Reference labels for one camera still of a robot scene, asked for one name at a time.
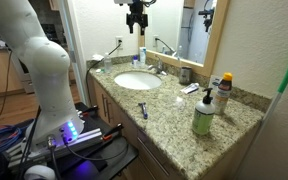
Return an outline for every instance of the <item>white sink basin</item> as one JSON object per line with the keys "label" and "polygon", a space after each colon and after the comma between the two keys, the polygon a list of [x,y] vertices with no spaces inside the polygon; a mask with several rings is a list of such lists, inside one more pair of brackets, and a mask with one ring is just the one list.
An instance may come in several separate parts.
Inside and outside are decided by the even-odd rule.
{"label": "white sink basin", "polygon": [[116,76],[114,81],[122,87],[136,90],[153,89],[162,84],[158,77],[145,72],[124,72]]}

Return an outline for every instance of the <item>mirror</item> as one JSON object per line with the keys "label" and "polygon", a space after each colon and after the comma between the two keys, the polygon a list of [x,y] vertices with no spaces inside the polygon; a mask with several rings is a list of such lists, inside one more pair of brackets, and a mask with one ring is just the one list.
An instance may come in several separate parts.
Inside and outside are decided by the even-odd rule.
{"label": "mirror", "polygon": [[[229,0],[158,0],[145,9],[149,26],[145,31],[147,57],[155,54],[166,63],[190,66],[201,75],[211,75],[221,38]],[[216,7],[212,25],[205,32],[205,18],[199,11]]]}

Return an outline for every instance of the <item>bottle cap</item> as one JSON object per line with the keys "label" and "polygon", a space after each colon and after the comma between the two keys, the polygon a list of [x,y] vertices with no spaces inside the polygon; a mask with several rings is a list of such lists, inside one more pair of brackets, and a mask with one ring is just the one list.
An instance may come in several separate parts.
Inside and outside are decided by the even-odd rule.
{"label": "bottle cap", "polygon": [[203,98],[203,103],[204,104],[211,104],[212,99],[213,99],[212,97],[210,97],[212,89],[213,88],[206,88],[206,89],[203,90],[203,92],[207,91],[206,96],[204,96],[204,98]]}
{"label": "bottle cap", "polygon": [[223,79],[225,81],[232,81],[232,79],[233,79],[232,73],[229,73],[229,72],[224,73]]}

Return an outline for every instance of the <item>soap dispenser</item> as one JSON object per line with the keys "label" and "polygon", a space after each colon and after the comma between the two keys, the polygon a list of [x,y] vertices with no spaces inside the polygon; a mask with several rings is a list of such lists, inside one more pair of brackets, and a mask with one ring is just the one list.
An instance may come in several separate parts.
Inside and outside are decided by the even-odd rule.
{"label": "soap dispenser", "polygon": [[194,119],[192,129],[199,135],[205,135],[210,131],[212,119],[215,113],[215,106],[210,97],[212,88],[204,89],[207,92],[203,100],[198,101],[195,105]]}

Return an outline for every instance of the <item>electrical outlet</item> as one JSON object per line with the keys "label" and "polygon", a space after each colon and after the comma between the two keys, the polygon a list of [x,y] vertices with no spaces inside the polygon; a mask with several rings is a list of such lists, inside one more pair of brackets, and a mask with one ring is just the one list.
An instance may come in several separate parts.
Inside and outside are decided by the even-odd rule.
{"label": "electrical outlet", "polygon": [[158,35],[153,36],[153,47],[157,47],[157,40],[155,40],[156,38],[158,38]]}
{"label": "electrical outlet", "polygon": [[120,47],[117,49],[123,49],[123,36],[115,36],[115,40],[116,40],[116,46],[119,45],[120,40],[122,41]]}

